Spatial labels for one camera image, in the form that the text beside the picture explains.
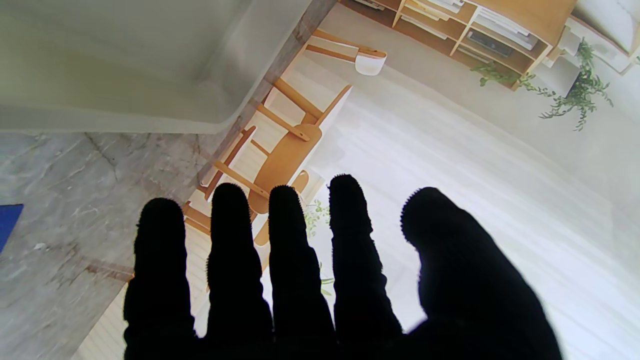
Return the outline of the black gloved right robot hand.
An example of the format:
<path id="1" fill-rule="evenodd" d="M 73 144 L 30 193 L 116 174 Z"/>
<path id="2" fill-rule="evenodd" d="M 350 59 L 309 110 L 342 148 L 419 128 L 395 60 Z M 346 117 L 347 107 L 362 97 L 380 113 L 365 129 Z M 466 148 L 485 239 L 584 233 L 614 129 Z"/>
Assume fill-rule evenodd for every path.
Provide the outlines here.
<path id="1" fill-rule="evenodd" d="M 123 304 L 126 360 L 561 360 L 537 294 L 491 235 L 436 187 L 402 208 L 402 234 L 420 260 L 426 320 L 404 333 L 387 296 L 367 201 L 349 174 L 329 184 L 334 310 L 307 240 L 297 192 L 269 195 L 272 305 L 254 248 L 249 201 L 233 183 L 212 198 L 206 262 L 210 308 L 195 331 L 183 212 L 167 198 L 142 208 L 134 277 Z"/>

